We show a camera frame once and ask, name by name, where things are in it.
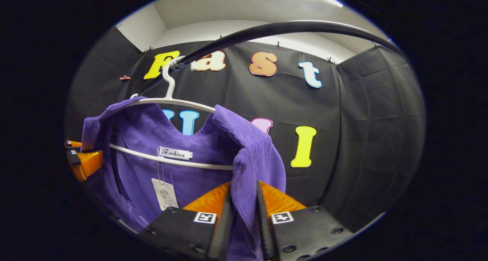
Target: ribbed knit fabric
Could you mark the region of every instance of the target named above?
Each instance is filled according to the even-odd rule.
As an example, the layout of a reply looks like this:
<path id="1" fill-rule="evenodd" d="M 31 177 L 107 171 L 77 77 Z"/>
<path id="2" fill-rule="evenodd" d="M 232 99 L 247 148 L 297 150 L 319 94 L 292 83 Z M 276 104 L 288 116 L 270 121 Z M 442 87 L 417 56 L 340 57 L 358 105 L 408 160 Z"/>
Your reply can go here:
<path id="1" fill-rule="evenodd" d="M 104 154 L 103 166 L 89 176 L 88 184 L 119 218 L 141 231 L 162 212 L 151 182 L 151 178 L 158 178 L 157 162 L 112 150 L 111 140 L 118 146 L 149 155 L 157 155 L 157 148 L 162 146 L 191 151 L 190 162 L 232 165 L 233 171 L 222 171 L 160 163 L 159 174 L 160 179 L 174 186 L 179 207 L 231 181 L 237 215 L 227 260 L 263 260 L 256 181 L 261 180 L 282 192 L 286 186 L 283 161 L 270 136 L 219 105 L 199 131 L 184 135 L 156 103 L 127 108 L 144 98 L 115 103 L 100 116 L 85 119 L 82 151 L 102 150 Z"/>

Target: black curved tube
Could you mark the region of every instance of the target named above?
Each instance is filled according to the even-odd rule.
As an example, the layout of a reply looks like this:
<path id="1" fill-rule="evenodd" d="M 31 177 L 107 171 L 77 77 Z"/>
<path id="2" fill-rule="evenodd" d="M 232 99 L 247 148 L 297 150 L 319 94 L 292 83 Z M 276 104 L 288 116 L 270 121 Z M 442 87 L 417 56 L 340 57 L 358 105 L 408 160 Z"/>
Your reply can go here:
<path id="1" fill-rule="evenodd" d="M 285 21 L 282 23 L 269 23 L 263 24 L 251 28 L 247 28 L 241 31 L 237 31 L 230 35 L 226 35 L 214 42 L 202 47 L 191 54 L 186 55 L 180 61 L 176 63 L 176 68 L 169 69 L 169 73 L 178 71 L 185 66 L 189 65 L 193 61 L 201 59 L 203 56 L 212 54 L 215 51 L 222 50 L 226 47 L 231 47 L 234 44 L 240 44 L 241 42 L 246 42 L 248 40 L 254 40 L 258 38 L 268 37 L 270 35 L 280 35 L 280 34 L 287 34 L 287 33 L 296 33 L 296 32 L 326 32 L 326 33 L 337 33 L 343 35 L 351 35 L 354 37 L 363 38 L 366 40 L 371 40 L 372 42 L 376 42 L 381 44 L 399 55 L 403 56 L 406 61 L 408 61 L 407 57 L 403 52 L 398 49 L 394 44 L 383 40 L 382 38 L 371 34 L 370 32 L 356 28 L 351 25 L 343 24 L 343 23 L 334 23 L 330 21 Z M 148 92 L 152 89 L 155 85 L 162 81 L 162 75 L 156 77 L 150 84 L 148 84 L 144 90 L 138 95 L 142 96 L 145 92 Z"/>

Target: hang tag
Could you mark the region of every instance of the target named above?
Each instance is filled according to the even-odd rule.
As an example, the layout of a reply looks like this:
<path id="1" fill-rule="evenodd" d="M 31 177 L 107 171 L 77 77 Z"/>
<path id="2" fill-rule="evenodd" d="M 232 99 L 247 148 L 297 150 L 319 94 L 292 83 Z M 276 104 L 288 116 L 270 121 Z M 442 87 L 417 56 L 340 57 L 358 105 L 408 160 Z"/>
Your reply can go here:
<path id="1" fill-rule="evenodd" d="M 162 211 L 168 207 L 178 207 L 176 202 L 175 189 L 173 185 L 166 182 L 151 178 L 154 186 L 154 191 L 156 192 L 157 201 L 159 202 L 159 207 Z"/>
<path id="2" fill-rule="evenodd" d="M 170 158 L 176 158 L 181 160 L 190 160 L 190 158 L 193 158 L 193 153 L 186 150 L 176 150 L 174 148 L 158 147 L 157 156 L 170 157 Z"/>

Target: white plastic hanger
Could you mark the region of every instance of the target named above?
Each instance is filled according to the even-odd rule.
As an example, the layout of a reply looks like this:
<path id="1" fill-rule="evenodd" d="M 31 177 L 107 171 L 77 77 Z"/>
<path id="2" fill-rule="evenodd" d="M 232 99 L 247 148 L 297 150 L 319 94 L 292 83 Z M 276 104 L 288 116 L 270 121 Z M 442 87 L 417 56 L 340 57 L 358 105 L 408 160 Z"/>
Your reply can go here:
<path id="1" fill-rule="evenodd" d="M 163 79 L 169 83 L 168 86 L 168 91 L 166 92 L 166 97 L 164 98 L 147 98 L 147 99 L 142 99 L 135 101 L 131 103 L 129 106 L 136 106 L 136 105 L 141 105 L 143 103 L 169 103 L 171 105 L 181 105 L 181 106 L 189 106 L 191 108 L 197 108 L 199 110 L 204 110 L 210 113 L 215 112 L 215 108 L 212 108 L 210 106 L 202 105 L 201 103 L 194 103 L 194 102 L 189 102 L 189 101 L 183 101 L 183 100 L 178 100 L 178 99 L 173 99 L 173 91 L 175 89 L 175 80 L 169 75 L 169 67 L 175 63 L 176 61 L 179 61 L 181 58 L 184 56 L 179 56 L 171 61 L 169 63 L 166 63 L 166 66 L 164 66 L 162 70 L 162 77 Z M 131 96 L 131 99 L 137 96 L 137 94 L 134 94 Z M 127 148 L 119 147 L 114 144 L 110 144 L 111 148 L 114 148 L 118 151 L 122 151 L 123 153 L 128 153 L 131 155 L 136 155 L 141 158 L 146 158 L 149 160 L 157 161 L 157 162 L 162 162 L 166 164 L 172 164 L 172 165 L 178 165 L 178 166 L 185 166 L 185 167 L 192 167 L 192 168 L 200 168 L 200 169 L 222 169 L 222 170 L 228 170 L 231 171 L 233 170 L 232 165 L 212 165 L 212 164 L 202 164 L 202 163 L 193 163 L 193 162 L 185 162 L 185 161 L 179 161 L 179 160 L 172 160 L 164 157 L 159 157 L 159 156 L 153 156 L 153 155 L 148 155 L 146 153 L 140 153 L 134 150 L 130 150 Z"/>

